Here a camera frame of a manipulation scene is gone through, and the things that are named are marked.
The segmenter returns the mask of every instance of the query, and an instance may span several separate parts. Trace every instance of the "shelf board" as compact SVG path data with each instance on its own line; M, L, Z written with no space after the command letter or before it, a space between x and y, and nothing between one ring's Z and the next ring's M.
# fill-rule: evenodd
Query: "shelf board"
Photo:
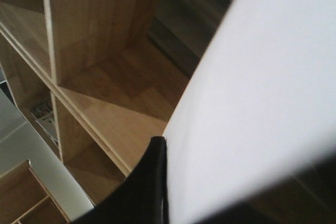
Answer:
M47 30L43 13L0 2L0 30L38 68L51 76Z
M124 175L96 143L67 161L65 166L95 205L124 180Z
M38 95L29 101L26 101L22 105L18 106L18 109L21 111L22 115L26 118L26 120L31 124L34 130L42 137L42 139L46 142L49 148L55 153L55 155L59 158L59 150L53 140L48 136L48 134L42 129L42 127L35 121L34 116L31 114L30 109L33 106L36 106L42 102L50 100L50 92L49 90Z
M60 213L57 207L54 205L50 198L47 198L36 208L32 209L21 220L23 224L35 224L35 223L49 223L49 224L62 224L67 223L64 216Z
M60 92L127 174L162 135L188 79L149 42L63 83Z
M46 196L29 171L28 162L1 177L0 185L0 223L12 223ZM15 202L15 208L9 202Z

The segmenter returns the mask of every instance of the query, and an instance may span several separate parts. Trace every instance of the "wooden bookshelf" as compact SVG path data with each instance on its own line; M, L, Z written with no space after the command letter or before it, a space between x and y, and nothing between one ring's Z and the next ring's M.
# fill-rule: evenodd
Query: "wooden bookshelf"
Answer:
M70 220L25 161L0 177L1 224Z
M54 95L52 101L61 160L97 205L123 182L125 176Z
M158 2L0 0L0 63L15 103L43 136L29 111L51 96L59 149L43 138L94 204L162 135L188 83L147 40Z
M0 65L15 105L55 155L59 156L57 146L30 112L32 107L50 100L49 89L3 37L0 37L0 49Z

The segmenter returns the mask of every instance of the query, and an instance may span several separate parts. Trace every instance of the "shelf compartment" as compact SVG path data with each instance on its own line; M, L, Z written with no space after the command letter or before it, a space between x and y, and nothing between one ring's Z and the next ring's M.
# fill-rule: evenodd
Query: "shelf compartment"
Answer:
M22 163L0 178L0 223L12 223L45 197L28 161Z
M22 224L62 224L67 223L67 220L60 213L54 202L50 198L47 198L23 217L20 222Z
M61 84L60 92L128 174L150 138L162 135L188 79L149 42Z
M55 96L52 101L61 160L97 205L123 182L125 176Z
M0 0L0 31L51 75L43 0Z
M30 112L32 107L50 100L48 87L2 36L0 51L0 63L15 105L56 156L59 156L57 146Z
M65 162L65 166L94 205L107 198L125 179L96 143Z

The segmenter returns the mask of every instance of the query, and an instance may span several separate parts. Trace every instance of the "white wall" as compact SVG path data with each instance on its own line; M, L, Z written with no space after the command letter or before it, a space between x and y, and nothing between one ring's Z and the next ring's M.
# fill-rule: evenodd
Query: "white wall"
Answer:
M164 133L171 223L336 150L335 1L234 1Z
M0 176L27 159L71 220L93 208L68 170L0 90Z

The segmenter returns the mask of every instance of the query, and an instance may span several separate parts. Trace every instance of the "white object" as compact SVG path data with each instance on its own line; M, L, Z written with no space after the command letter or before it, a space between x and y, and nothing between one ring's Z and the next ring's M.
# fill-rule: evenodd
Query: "white object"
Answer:
M234 0L165 132L172 224L336 150L335 0Z

